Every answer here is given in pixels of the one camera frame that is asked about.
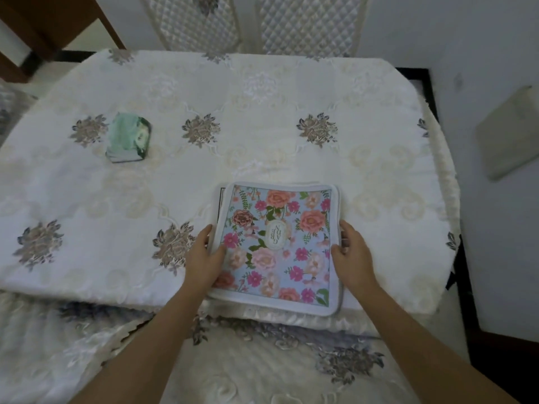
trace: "forearm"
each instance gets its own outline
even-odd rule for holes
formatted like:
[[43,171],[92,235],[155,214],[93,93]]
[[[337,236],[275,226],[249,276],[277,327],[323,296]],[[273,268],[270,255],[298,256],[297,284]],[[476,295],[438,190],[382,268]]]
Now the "forearm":
[[423,403],[516,402],[420,326],[379,286],[353,294]]
[[203,299],[183,286],[71,404],[157,404]]

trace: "person's right arm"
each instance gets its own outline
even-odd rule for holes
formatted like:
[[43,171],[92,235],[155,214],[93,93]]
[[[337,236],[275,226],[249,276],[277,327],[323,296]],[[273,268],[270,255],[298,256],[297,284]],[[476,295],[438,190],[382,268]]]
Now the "person's right arm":
[[422,403],[516,403],[437,340],[384,291],[360,233],[341,221],[349,247],[332,247],[337,276],[361,304]]

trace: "beige box on wall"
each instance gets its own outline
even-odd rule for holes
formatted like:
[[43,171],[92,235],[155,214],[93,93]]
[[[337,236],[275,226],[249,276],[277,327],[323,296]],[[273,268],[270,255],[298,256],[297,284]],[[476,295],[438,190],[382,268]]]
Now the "beige box on wall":
[[539,155],[539,89],[522,87],[476,127],[485,172],[499,180]]

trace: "floral box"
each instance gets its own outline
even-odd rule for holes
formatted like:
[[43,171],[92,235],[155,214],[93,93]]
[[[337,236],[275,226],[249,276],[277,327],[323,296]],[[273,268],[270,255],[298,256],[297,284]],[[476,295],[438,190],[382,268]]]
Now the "floral box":
[[214,251],[225,244],[227,255],[210,296],[332,315],[339,308],[341,286],[330,248],[339,243],[335,186],[229,184],[212,245]]

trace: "magenta flower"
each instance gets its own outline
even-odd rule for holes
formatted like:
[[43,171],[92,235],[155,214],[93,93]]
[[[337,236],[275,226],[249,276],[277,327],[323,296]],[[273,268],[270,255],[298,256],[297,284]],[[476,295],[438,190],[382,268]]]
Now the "magenta flower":
[[309,258],[309,251],[305,248],[298,248],[296,250],[296,261],[306,261]]
[[238,234],[236,233],[226,234],[225,237],[223,238],[223,244],[225,244],[227,248],[237,247],[239,244]]
[[332,201],[327,198],[325,199],[320,205],[322,206],[322,211],[327,211],[329,210],[329,207],[331,206],[332,204]]
[[260,285],[261,281],[262,281],[262,275],[260,275],[256,271],[252,271],[247,277],[247,283],[251,285],[253,288],[256,288],[258,285]]
[[289,274],[290,279],[292,279],[293,281],[299,282],[301,279],[303,279],[303,269],[301,269],[300,267],[293,266]]
[[305,288],[303,291],[301,291],[301,300],[305,303],[313,303],[314,302],[314,291],[310,288]]
[[259,211],[264,211],[266,209],[266,202],[265,201],[257,201],[257,203],[254,205],[254,208]]
[[298,203],[297,201],[293,201],[291,203],[288,203],[288,210],[291,213],[298,212],[300,210],[300,203]]

